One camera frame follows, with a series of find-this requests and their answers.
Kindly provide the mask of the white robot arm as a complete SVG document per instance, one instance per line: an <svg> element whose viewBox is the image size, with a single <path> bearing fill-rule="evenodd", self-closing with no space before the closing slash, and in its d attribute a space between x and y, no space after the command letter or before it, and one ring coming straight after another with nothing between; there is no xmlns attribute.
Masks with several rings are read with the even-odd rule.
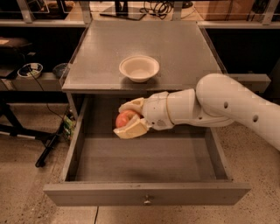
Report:
<svg viewBox="0 0 280 224"><path fill-rule="evenodd" d="M238 122L280 150L280 106L224 74L210 73L195 88L128 101L119 108L119 114L127 110L132 115L114 129L122 139L179 124L223 127Z"/></svg>

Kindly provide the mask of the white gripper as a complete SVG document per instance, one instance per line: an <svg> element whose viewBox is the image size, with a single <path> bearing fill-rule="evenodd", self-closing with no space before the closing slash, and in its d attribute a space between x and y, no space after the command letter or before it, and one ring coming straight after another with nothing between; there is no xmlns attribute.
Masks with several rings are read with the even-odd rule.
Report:
<svg viewBox="0 0 280 224"><path fill-rule="evenodd" d="M122 104L118 109L120 113L133 110L137 113L142 112L143 118L134 116L124 127L115 128L114 133L121 139L131 139L146 134L150 126L154 130L172 129L174 124L167 109L168 95L168 92L156 93L146 99L141 97Z"/></svg>

